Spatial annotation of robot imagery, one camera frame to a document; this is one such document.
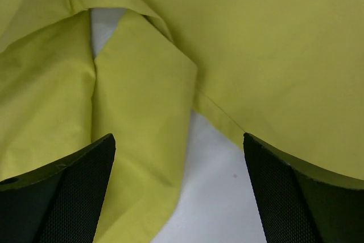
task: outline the black textured pad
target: black textured pad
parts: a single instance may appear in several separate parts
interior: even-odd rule
[[[268,243],[322,243],[289,165],[244,135],[244,153]]]
[[[0,242],[91,243],[111,167],[111,134],[39,169],[0,182]]]

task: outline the black object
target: black object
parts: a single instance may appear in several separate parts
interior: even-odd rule
[[[277,155],[282,151],[244,135],[247,168],[268,243],[363,243],[364,190],[312,179]],[[357,180],[323,170],[348,185]]]
[[[0,182],[0,243],[91,243],[114,155],[109,134]]]

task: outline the white surface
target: white surface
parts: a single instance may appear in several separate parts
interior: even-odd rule
[[[124,12],[92,11],[95,55],[111,37]],[[243,152],[193,112],[179,205],[152,243],[244,242],[266,240]]]

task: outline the garment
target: garment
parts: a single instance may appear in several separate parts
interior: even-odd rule
[[[0,5],[0,179],[112,132],[117,154],[96,242],[149,242],[167,221],[191,107],[240,146],[248,131],[364,179],[364,0]],[[128,9],[95,61],[92,7]]]

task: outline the yellow fabric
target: yellow fabric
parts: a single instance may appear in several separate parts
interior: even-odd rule
[[[364,179],[364,0],[0,0],[0,7],[0,180],[114,133],[96,242],[149,242],[167,221],[192,104],[240,146],[245,130]],[[95,61],[92,7],[129,9]]]

